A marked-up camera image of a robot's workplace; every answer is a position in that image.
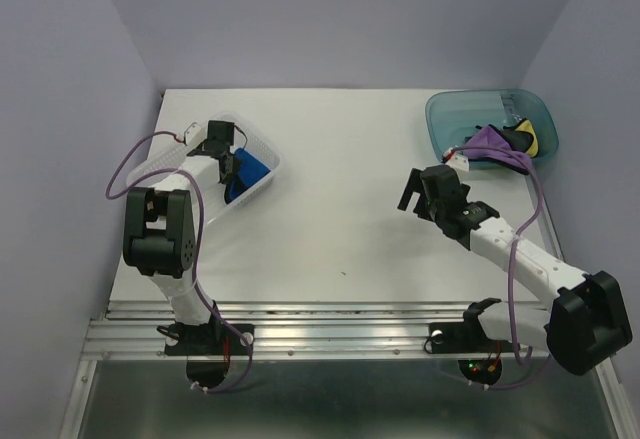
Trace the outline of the blue microfiber towel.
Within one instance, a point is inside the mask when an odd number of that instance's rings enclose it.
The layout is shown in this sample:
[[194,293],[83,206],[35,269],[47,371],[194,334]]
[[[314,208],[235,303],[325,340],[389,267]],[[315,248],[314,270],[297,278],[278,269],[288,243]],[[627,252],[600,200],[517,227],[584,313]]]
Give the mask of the blue microfiber towel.
[[224,200],[230,204],[265,177],[270,169],[252,154],[240,148],[233,153],[239,163],[231,181],[225,186]]

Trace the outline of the purple microfiber towel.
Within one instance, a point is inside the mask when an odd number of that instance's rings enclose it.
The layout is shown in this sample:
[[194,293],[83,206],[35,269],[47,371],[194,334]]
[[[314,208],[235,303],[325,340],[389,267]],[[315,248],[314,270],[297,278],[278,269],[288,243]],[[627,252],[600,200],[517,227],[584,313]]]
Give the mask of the purple microfiber towel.
[[490,162],[519,174],[528,175],[533,158],[513,150],[502,135],[503,128],[494,125],[480,128],[464,144],[463,154],[471,161]]

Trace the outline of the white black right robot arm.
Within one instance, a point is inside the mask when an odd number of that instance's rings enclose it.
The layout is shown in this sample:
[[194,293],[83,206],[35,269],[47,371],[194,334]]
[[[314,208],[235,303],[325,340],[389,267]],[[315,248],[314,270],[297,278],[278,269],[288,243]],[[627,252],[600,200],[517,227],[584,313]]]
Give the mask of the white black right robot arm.
[[445,237],[506,272],[540,302],[520,308],[497,298],[471,303],[461,321],[430,333],[431,354],[473,354],[509,344],[548,353],[565,371],[582,376],[633,339],[618,281],[589,274],[522,238],[497,210],[471,202],[468,185],[447,165],[413,169],[398,207],[433,223]]

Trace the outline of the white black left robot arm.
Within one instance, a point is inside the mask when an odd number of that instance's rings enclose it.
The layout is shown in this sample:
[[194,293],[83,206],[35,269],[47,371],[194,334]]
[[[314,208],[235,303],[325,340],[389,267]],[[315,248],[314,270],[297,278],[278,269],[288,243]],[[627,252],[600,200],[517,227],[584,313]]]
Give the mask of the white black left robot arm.
[[140,166],[127,180],[123,259],[150,278],[174,313],[158,331],[169,351],[215,351],[223,336],[215,302],[194,278],[204,228],[204,191],[229,190],[239,178],[238,126],[212,120],[176,134],[177,145]]

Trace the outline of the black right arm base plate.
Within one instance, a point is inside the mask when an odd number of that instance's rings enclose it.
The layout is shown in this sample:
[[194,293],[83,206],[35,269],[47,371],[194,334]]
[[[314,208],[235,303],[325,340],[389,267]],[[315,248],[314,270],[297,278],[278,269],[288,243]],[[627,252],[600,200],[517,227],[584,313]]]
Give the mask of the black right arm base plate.
[[513,351],[508,341],[489,339],[479,326],[461,321],[431,323],[423,349],[428,354],[463,355]]

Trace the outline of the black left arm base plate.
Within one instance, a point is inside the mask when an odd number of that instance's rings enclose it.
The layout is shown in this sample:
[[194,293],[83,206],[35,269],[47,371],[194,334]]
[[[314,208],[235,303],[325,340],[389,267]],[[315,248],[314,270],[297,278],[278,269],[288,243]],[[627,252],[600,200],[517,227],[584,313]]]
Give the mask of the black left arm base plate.
[[247,346],[216,321],[197,326],[174,322],[159,325],[156,331],[165,339],[164,354],[167,356],[248,355]]

